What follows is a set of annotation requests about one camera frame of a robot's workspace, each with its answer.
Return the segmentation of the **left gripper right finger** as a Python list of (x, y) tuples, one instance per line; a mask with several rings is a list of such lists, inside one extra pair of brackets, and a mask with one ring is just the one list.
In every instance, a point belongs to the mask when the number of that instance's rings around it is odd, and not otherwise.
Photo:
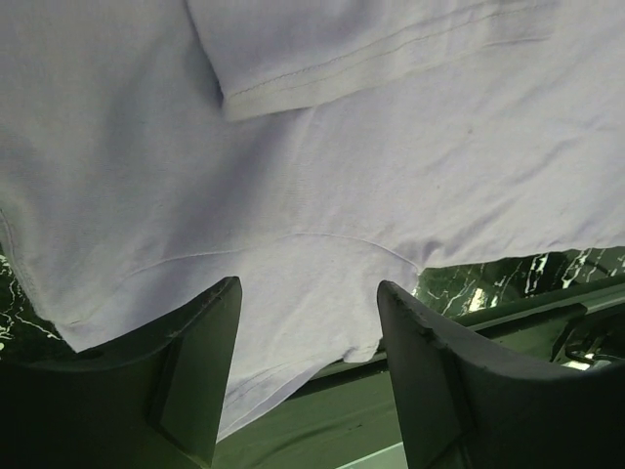
[(564, 363), (498, 343), (533, 318), (473, 331), (398, 285), (377, 303), (411, 468), (620, 468), (624, 315), (567, 314)]

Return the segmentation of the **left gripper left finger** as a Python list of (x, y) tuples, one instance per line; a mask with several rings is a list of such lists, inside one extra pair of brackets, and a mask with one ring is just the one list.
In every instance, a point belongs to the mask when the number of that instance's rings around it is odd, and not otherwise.
[(208, 468), (242, 302), (226, 277), (93, 349), (1, 365), (5, 468)]

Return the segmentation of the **purple t shirt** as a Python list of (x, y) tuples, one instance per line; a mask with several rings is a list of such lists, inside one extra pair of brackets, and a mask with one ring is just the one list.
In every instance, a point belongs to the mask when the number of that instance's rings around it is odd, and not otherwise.
[(83, 351), (224, 277), (219, 434), (428, 268), (624, 242), (620, 1), (5, 1), (1, 244)]

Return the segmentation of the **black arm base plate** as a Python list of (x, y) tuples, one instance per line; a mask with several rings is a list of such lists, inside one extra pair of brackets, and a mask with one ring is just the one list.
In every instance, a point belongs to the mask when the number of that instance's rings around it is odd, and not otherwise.
[[(563, 360), (572, 323), (624, 303), (624, 277), (575, 283), (568, 289), (463, 315), (429, 293), (427, 305), (517, 352)], [(386, 352), (361, 364), (331, 364), (292, 397), (217, 443), (216, 468), (338, 468), (400, 441)]]

